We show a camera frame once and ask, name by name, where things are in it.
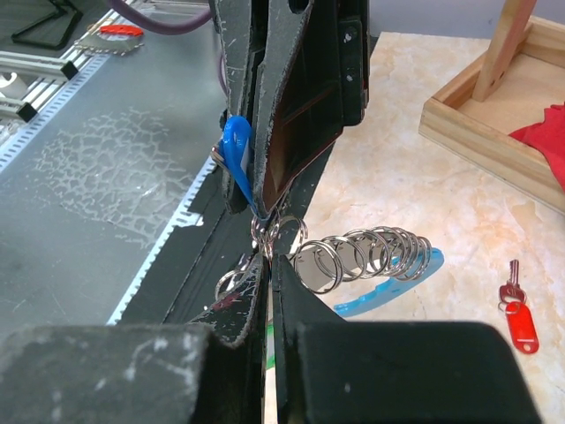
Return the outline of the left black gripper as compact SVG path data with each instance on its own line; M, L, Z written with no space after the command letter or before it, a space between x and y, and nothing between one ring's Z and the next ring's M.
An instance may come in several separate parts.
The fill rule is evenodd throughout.
M244 116L252 125L253 201L257 216L267 219L293 179L335 140L342 117L346 126L364 118L369 2L209 4L226 88L221 128L231 115Z

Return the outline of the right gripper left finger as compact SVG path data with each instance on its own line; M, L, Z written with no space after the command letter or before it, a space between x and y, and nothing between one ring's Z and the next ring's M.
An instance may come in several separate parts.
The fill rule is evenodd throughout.
M267 260L185 324L49 326L1 345L4 423L260 423Z

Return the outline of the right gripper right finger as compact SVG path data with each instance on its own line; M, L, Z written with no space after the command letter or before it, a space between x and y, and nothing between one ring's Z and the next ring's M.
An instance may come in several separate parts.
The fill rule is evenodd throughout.
M348 322L272 263L281 423L539 423L507 342L481 322Z

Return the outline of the blue key tag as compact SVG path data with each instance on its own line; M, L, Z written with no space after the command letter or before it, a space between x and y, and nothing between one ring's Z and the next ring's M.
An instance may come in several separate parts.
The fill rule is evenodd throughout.
M227 117L210 156L222 169L222 197L226 209L236 214L249 207L260 223L266 223L272 215L263 194L267 155L255 155L254 130L246 117Z

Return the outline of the bunch of keys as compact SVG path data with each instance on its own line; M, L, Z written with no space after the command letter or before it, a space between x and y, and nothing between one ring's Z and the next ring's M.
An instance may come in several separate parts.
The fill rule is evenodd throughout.
M287 270L299 289L349 320L426 320L421 289L445 262L428 238L394 225L314 237L304 219L287 215L254 217L244 233L274 283Z

